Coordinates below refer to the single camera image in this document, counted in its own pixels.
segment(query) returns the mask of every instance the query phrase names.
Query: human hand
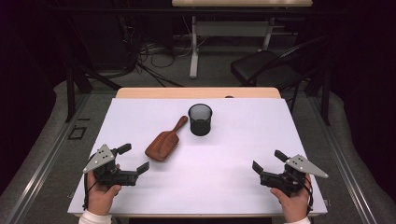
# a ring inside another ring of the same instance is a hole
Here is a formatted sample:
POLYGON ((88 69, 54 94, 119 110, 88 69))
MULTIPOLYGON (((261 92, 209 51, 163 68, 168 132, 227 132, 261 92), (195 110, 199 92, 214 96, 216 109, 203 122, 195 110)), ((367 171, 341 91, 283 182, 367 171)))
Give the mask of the human hand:
MULTIPOLYGON (((309 189, 311 189, 310 182, 310 176, 306 175, 305 185, 309 189)), ((288 197, 280 189, 273 188, 270 191, 279 199, 279 202, 282 204, 283 215, 285 216, 286 222, 296 222, 306 217, 309 193, 305 188, 300 189, 296 193, 292 193, 290 197, 288 197)))
POLYGON ((114 197, 121 190, 121 186, 114 185, 108 189, 107 186, 97 183, 93 171, 89 171, 87 175, 87 187, 91 188, 88 192, 88 211, 97 216, 106 216, 113 204, 114 197))

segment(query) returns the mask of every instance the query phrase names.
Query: brown wooden scoop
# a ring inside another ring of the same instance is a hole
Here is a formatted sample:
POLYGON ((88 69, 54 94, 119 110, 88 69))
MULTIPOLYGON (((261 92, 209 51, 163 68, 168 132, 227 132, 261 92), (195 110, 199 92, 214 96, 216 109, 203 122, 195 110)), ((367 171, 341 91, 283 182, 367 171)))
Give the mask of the brown wooden scoop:
POLYGON ((177 131, 187 120, 188 118, 183 116, 172 131, 160 133, 146 149, 146 155, 155 161, 164 161, 175 149, 178 143, 177 131))

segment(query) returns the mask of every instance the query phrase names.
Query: white sleeve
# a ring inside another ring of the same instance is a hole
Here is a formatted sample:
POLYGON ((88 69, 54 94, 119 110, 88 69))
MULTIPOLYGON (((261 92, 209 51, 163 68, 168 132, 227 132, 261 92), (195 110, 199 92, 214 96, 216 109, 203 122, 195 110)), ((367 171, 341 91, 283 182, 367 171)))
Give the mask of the white sleeve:
POLYGON ((111 215, 97 216, 88 210, 79 218, 78 224, 111 224, 111 215))
POLYGON ((310 224, 310 223, 311 223, 311 221, 308 219, 308 217, 306 217, 306 218, 304 218, 304 219, 302 219, 300 221, 288 222, 288 223, 285 223, 285 224, 310 224))

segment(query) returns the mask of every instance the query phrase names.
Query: black chair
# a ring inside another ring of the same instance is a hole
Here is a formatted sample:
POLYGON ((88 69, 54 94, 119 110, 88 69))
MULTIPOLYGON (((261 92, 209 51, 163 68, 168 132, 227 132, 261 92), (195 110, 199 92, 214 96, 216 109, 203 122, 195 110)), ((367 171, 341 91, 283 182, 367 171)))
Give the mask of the black chair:
POLYGON ((301 82, 317 74, 325 63, 309 65, 307 69, 296 69, 297 65, 301 65, 308 57, 317 56, 328 42, 329 37, 325 35, 296 45, 281 55, 263 50, 232 62, 231 72, 242 83, 241 86, 275 87, 279 91, 294 88, 290 99, 292 113, 301 82))

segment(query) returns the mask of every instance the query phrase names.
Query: scoop handle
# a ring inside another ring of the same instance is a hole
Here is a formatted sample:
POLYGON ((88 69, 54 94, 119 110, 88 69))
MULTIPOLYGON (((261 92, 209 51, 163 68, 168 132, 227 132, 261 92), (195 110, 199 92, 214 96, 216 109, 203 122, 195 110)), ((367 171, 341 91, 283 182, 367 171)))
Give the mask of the scoop handle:
POLYGON ((187 116, 182 116, 178 120, 178 122, 177 122, 175 128, 172 130, 172 132, 177 132, 181 127, 183 127, 183 125, 187 122, 188 119, 189 118, 187 118, 187 116))

